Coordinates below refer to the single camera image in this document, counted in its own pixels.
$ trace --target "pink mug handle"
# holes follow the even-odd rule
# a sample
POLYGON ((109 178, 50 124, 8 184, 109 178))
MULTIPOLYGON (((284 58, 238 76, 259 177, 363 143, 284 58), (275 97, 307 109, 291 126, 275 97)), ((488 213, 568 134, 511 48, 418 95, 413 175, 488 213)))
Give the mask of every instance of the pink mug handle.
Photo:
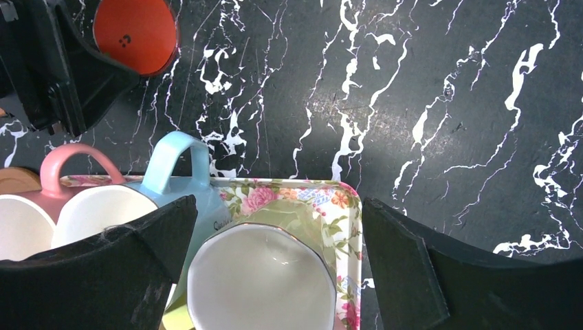
POLYGON ((68 198, 69 192, 63 190, 61 182, 61 168, 73 155, 86 154, 92 156, 111 177, 113 184, 123 184, 126 179, 113 162, 101 151, 83 143, 70 143, 58 146, 51 151, 41 164, 41 194, 53 198, 68 198))

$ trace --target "floral tray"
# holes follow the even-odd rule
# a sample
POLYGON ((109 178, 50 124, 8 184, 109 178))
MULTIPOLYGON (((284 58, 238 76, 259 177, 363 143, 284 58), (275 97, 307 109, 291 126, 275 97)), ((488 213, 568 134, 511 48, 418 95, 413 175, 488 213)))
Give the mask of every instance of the floral tray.
MULTIPOLYGON (((128 181, 140 181, 141 176, 128 176, 128 181)), ((72 175, 61 178, 66 186, 99 186, 109 184, 109 177, 102 175, 72 175)), ((221 198, 234 218, 253 213, 274 199, 298 199, 307 201, 322 215, 325 226, 334 235, 336 246, 338 299, 336 313, 347 330, 360 328, 360 281, 362 263, 362 222, 360 198, 347 184, 336 181, 288 180, 288 179, 238 179, 211 178, 221 198)), ((170 326, 168 330, 192 329, 170 326)))

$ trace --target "light blue mug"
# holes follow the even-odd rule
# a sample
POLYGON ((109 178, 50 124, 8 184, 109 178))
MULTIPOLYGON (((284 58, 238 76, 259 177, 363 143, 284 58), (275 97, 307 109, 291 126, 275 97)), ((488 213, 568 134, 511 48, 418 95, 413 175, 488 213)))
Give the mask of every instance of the light blue mug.
POLYGON ((186 291, 188 266, 202 243, 232 220, 219 193, 210 185, 208 147, 179 131, 167 134, 156 144, 143 181, 95 187, 82 193, 63 207, 52 248, 90 237, 109 226, 130 222, 180 197, 196 197, 195 229, 182 276, 170 292, 167 306, 186 291), (188 149, 192 157, 192 177, 172 177, 180 155, 188 149))

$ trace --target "mug handle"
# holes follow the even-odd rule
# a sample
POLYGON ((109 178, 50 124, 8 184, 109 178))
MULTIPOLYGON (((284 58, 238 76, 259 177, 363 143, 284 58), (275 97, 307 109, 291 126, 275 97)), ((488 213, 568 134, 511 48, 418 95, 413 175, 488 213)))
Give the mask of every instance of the mug handle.
POLYGON ((170 191, 168 181, 178 162, 178 157, 189 148, 192 159, 192 182, 202 187, 209 186, 208 147, 204 142, 180 131, 166 134, 156 144, 142 186, 159 195, 168 193, 170 191))
POLYGON ((58 146, 51 151, 41 164, 41 194, 55 198, 66 198, 70 194, 63 190, 60 176, 63 164, 73 155, 86 154, 92 156, 111 177, 113 184, 123 184, 126 179, 113 162, 101 151, 83 143, 70 143, 58 146))

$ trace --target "black object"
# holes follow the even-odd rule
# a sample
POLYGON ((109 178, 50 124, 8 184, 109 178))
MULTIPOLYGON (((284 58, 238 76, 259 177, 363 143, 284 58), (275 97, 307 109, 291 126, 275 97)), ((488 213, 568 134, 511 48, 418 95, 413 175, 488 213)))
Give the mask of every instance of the black object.
POLYGON ((579 329, 583 260, 541 265, 435 232, 376 199, 362 211, 384 328, 579 329))
POLYGON ((107 232, 0 261, 0 329, 156 329, 195 226, 194 196, 107 232))
POLYGON ((94 127, 137 72, 81 39, 63 0, 0 0, 0 108, 33 130, 94 127))

